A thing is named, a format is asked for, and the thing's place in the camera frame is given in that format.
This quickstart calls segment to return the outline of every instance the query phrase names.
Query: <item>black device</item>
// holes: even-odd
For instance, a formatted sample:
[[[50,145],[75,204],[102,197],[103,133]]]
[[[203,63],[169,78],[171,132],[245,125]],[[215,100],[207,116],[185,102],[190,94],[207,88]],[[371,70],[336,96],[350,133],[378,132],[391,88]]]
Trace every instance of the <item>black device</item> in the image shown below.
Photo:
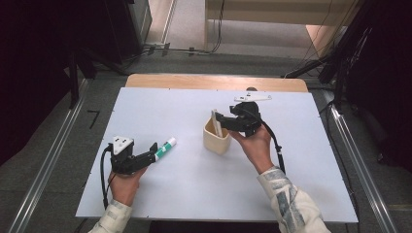
[[[105,209],[109,205],[107,200],[107,191],[109,186],[105,187],[104,179],[104,156],[106,152],[111,154],[112,171],[119,175],[132,175],[142,168],[148,167],[155,162],[155,153],[157,152],[157,143],[154,143],[149,151],[141,153],[139,155],[133,155],[134,141],[130,138],[124,138],[116,136],[113,139],[113,143],[109,143],[109,146],[104,149],[100,160],[100,179],[102,183],[103,192],[103,205]]]
[[[278,145],[275,133],[273,133],[269,125],[261,119],[260,112],[258,111],[258,104],[254,101],[242,102],[236,106],[230,106],[229,109],[230,112],[237,117],[226,117],[220,113],[216,113],[216,120],[221,124],[221,127],[231,131],[244,132],[245,137],[250,137],[256,133],[256,130],[261,125],[264,125],[272,137],[273,143],[275,144],[279,166],[286,174],[283,155],[281,152],[282,147]]]
[[[155,153],[157,152],[157,143],[154,143],[149,151],[139,155],[133,155],[134,142],[129,144],[124,150],[115,154],[115,150],[111,150],[112,171],[117,174],[132,175],[142,168],[148,167],[155,162]]]
[[[260,113],[256,102],[243,102],[236,106],[230,106],[230,112],[237,116],[226,117],[216,113],[216,120],[221,123],[222,128],[228,130],[244,132],[246,137],[255,134],[255,131],[261,126]]]

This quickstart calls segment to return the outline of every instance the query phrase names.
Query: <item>sleeve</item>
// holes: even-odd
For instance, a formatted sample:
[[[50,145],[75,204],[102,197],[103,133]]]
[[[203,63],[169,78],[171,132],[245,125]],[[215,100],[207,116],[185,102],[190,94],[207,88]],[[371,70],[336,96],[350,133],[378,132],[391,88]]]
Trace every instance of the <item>sleeve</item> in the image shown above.
[[[257,179],[270,198],[282,233],[329,232],[312,198],[294,186],[278,167],[270,168]]]
[[[103,217],[88,233],[121,233],[130,219],[132,208],[112,200]]]

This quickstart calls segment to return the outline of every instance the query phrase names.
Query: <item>white table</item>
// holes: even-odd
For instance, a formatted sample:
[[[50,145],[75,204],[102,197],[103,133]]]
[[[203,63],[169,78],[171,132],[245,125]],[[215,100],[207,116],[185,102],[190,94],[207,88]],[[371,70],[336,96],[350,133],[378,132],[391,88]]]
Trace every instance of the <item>white table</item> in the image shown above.
[[[90,171],[76,216],[104,212],[100,155],[114,136],[135,140],[134,154],[174,136],[175,148],[142,177],[132,216],[148,219],[273,221],[258,175],[240,146],[232,141],[224,155],[202,145],[202,128],[217,108],[233,117],[229,105],[247,91],[125,87],[120,91],[100,150]],[[286,172],[318,204],[326,222],[357,222],[326,132],[310,93],[265,92],[257,102],[263,120],[283,147]],[[273,160],[277,163],[272,147]],[[105,160],[106,177],[110,155]]]

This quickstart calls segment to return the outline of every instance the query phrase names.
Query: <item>cable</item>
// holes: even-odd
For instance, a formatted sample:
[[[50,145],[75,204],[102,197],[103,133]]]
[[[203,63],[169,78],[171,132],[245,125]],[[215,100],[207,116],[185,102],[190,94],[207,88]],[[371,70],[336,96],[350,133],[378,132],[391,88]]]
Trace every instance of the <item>cable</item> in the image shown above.
[[[333,88],[330,88],[330,87],[319,87],[319,86],[316,86],[316,87],[310,87],[310,86],[308,86],[308,90],[313,90],[313,89],[320,89],[320,90],[334,91],[334,89],[333,89]]]
[[[254,115],[253,113],[249,112],[248,110],[245,109],[241,109],[241,111],[249,114],[250,116],[252,116],[254,119],[256,119],[257,121],[259,121],[261,124],[264,125],[264,127],[266,128],[267,132],[270,134],[270,136],[273,139],[273,143],[275,144],[275,149],[276,149],[276,153],[278,154],[278,160],[279,160],[279,167],[281,168],[281,170],[286,174],[286,170],[285,170],[285,163],[283,160],[283,155],[282,155],[282,147],[278,145],[278,141],[276,140],[276,136],[275,133],[272,131],[272,129],[269,127],[269,125],[267,125],[266,122],[264,122],[260,117]]]
[[[353,8],[355,2],[356,2],[356,0],[354,0],[354,1],[352,2],[352,4],[351,4],[351,6],[349,7],[348,11],[346,12],[345,16],[343,17],[342,21],[340,22],[338,28],[341,28],[341,27],[342,27],[343,23],[344,23],[345,20],[346,20],[346,17],[348,16],[349,12],[350,12],[351,9]],[[305,56],[306,56],[306,55],[305,55],[305,56],[303,57],[302,61],[299,62],[299,64],[301,64],[301,63],[304,62],[304,61],[309,60],[309,58],[311,58],[313,55],[317,54],[320,50],[323,50],[324,48],[326,48],[327,46],[329,46],[330,43],[334,43],[334,41],[335,41],[340,35],[342,35],[342,33],[343,33],[343,31],[341,30],[337,35],[335,35],[335,36],[333,37],[332,40],[330,40],[328,43],[326,43],[326,45],[324,45],[323,47],[321,47],[320,49],[318,49],[318,50],[316,50],[314,53],[312,53],[307,59],[305,59]],[[297,69],[294,69],[294,70],[288,72],[288,73],[284,76],[284,79],[287,77],[288,74],[290,74],[290,73],[292,73],[292,72],[294,72],[294,71],[296,71],[296,70],[298,70],[298,69],[300,69],[300,68],[297,68]]]
[[[315,36],[315,39],[313,39],[312,40],[312,42],[311,42],[311,44],[310,44],[310,46],[309,46],[309,48],[308,48],[308,50],[306,51],[306,53],[305,53],[305,55],[303,56],[303,58],[302,58],[302,60],[294,67],[294,68],[296,68],[296,67],[299,67],[300,66],[300,64],[302,64],[302,62],[305,60],[305,57],[306,57],[306,55],[308,54],[308,52],[309,52],[309,50],[312,48],[312,46],[313,46],[313,42],[315,42],[316,41],[316,39],[318,38],[318,34],[319,34],[319,31],[321,30],[321,28],[324,26],[324,23],[325,23],[325,21],[326,21],[326,19],[327,19],[327,17],[329,16],[329,14],[330,14],[330,7],[332,6],[332,2],[333,2],[333,0],[330,0],[330,2],[329,2],[329,6],[328,6],[328,8],[327,8],[327,14],[326,14],[326,16],[325,16],[325,18],[324,18],[324,20],[322,21],[322,23],[321,23],[321,26],[318,28],[318,31],[316,32],[316,36]]]
[[[224,0],[222,1],[221,6],[221,14],[219,15],[219,24],[218,24],[218,41],[215,44],[215,47],[210,51],[210,53],[214,53],[218,50],[219,46],[221,45],[222,41],[222,19],[223,19],[223,12],[224,12]]]
[[[107,184],[107,187],[106,187],[106,193],[109,191],[110,183],[112,183],[112,181],[113,181],[113,179],[115,178],[116,175],[117,175],[117,173],[115,173],[115,174],[112,176],[112,178],[109,180],[109,183]]]
[[[333,139],[333,137],[332,137],[332,134],[331,134],[331,131],[330,131],[329,114],[330,114],[330,112],[331,112],[331,108],[332,108],[333,101],[334,101],[334,100],[332,100],[332,101],[330,101],[329,103],[327,103],[326,106],[325,106],[322,110],[319,111],[319,114],[321,114],[324,110],[326,110],[325,117],[326,117],[326,133],[327,133],[327,137],[329,138],[330,141],[332,141],[332,144],[333,144],[333,146],[334,146],[334,148],[335,148],[335,151],[336,151],[336,153],[337,153],[337,155],[338,155],[338,157],[339,157],[339,160],[340,160],[340,162],[341,162],[341,164],[342,164],[342,168],[343,168],[343,170],[344,170],[344,172],[345,172],[345,175],[346,175],[346,178],[347,178],[347,180],[348,180],[348,186],[349,186],[349,190],[350,190],[350,192],[351,192],[351,193],[350,193],[350,196],[353,197],[354,206],[355,206],[355,213],[357,214],[357,217],[358,217],[358,223],[357,223],[358,233],[361,233],[361,224],[360,224],[360,222],[361,222],[361,216],[360,216],[360,210],[359,210],[358,200],[357,200],[357,197],[356,197],[356,195],[355,195],[355,192],[353,191],[352,182],[351,182],[351,180],[350,180],[349,173],[348,173],[348,170],[346,169],[345,163],[343,162],[342,155],[340,154],[339,149],[338,149],[338,147],[337,147],[337,145],[336,145],[336,142],[334,141],[334,139]]]
[[[126,65],[124,65],[124,66],[122,66],[122,67],[120,67],[120,68],[123,69],[123,70],[128,69],[128,68],[136,61],[137,58],[139,58],[139,57],[141,57],[141,56],[143,56],[143,55],[147,55],[147,54],[148,54],[148,50],[143,50],[140,54],[137,54],[137,55],[134,55],[134,56],[131,56],[131,57],[125,59],[124,61],[129,61],[129,60],[131,60],[131,61],[129,61]],[[97,71],[112,71],[111,69],[101,69],[101,68],[98,68],[98,67],[100,67],[100,66],[104,66],[104,64],[95,65]]]
[[[103,205],[104,205],[104,209],[106,210],[107,206],[109,205],[109,201],[107,200],[107,191],[105,189],[105,182],[104,182],[104,168],[103,168],[103,164],[104,164],[104,156],[106,154],[106,152],[111,151],[112,150],[112,145],[109,145],[107,148],[105,148],[103,150],[101,159],[100,159],[100,180],[102,183],[102,192],[103,192]]]
[[[83,219],[83,221],[79,224],[79,226],[76,228],[74,233],[80,233],[80,231],[82,230],[83,226],[85,225],[87,221],[88,221],[88,218]]]
[[[219,23],[218,23],[218,41],[216,42],[215,46],[213,47],[212,50],[182,50],[182,49],[154,49],[154,51],[157,50],[173,50],[173,51],[182,51],[182,52],[187,52],[187,53],[191,53],[194,54],[195,52],[197,52],[197,54],[212,54],[214,52],[216,52],[219,48],[219,46],[221,45],[222,42],[222,20],[223,20],[223,12],[224,12],[224,0],[222,1],[222,5],[221,5],[221,13],[219,15]]]
[[[311,61],[312,61],[312,60],[306,61],[305,66],[307,66]],[[321,74],[321,72],[318,70],[318,67],[316,67],[316,71],[318,72],[318,75]],[[311,74],[309,74],[309,71],[306,72],[306,74],[307,74],[308,76],[310,76],[310,77],[316,77],[316,75],[311,75]]]

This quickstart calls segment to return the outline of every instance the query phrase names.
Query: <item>metal rail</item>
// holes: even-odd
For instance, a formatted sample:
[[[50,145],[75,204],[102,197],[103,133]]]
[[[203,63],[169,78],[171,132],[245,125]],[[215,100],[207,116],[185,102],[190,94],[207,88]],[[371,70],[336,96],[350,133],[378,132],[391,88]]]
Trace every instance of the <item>metal rail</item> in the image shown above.
[[[177,0],[173,0],[170,6],[169,13],[167,14],[166,24],[164,25],[163,33],[161,35],[161,43],[163,44],[166,43],[166,38],[169,33],[170,24],[172,23],[172,18],[175,13],[176,4],[177,4]]]
[[[86,91],[88,89],[88,81],[83,80],[80,86],[80,99],[73,109],[69,110],[60,130],[55,137],[51,149],[43,162],[34,182],[30,185],[28,191],[26,192],[20,207],[18,209],[15,220],[13,221],[9,233],[24,232],[28,221],[30,220],[37,203],[45,189],[46,183],[52,173],[54,165],[60,156],[61,150],[66,142],[68,135],[72,129],[74,122],[79,114],[80,109],[85,101]]]
[[[324,96],[327,102],[333,100],[333,94],[324,91]],[[370,175],[369,170],[367,169],[366,164],[363,161],[360,151],[354,141],[354,138],[349,131],[349,128],[346,124],[345,117],[340,115],[332,107],[332,115],[336,126],[339,130],[340,136],[342,137],[343,143],[345,144],[346,149],[348,150],[349,156],[351,157],[352,163],[354,164],[355,170],[358,173],[360,178],[360,183],[366,193],[369,204],[376,215],[376,219],[382,229],[382,232],[396,233],[398,232],[395,226],[394,221],[391,218],[391,215],[388,211],[388,208],[381,196],[381,193],[376,186],[372,176]]]

